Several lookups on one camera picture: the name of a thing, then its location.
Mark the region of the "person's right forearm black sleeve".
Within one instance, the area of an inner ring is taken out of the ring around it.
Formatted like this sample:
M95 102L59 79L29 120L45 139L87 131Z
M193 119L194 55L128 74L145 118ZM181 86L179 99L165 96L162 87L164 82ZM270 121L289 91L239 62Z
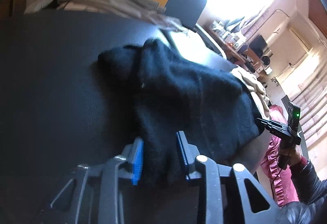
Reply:
M320 207L326 200L326 180L319 179L312 162L302 156L290 170L299 201Z

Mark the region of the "person's right hand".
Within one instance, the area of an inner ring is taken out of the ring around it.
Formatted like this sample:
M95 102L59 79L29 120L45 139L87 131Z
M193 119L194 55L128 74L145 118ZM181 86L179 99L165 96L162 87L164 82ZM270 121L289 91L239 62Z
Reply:
M300 146L295 145L290 148L281 148L279 147L279 154L286 155L288 157L288 166L293 166L300 162L301 160L301 150Z

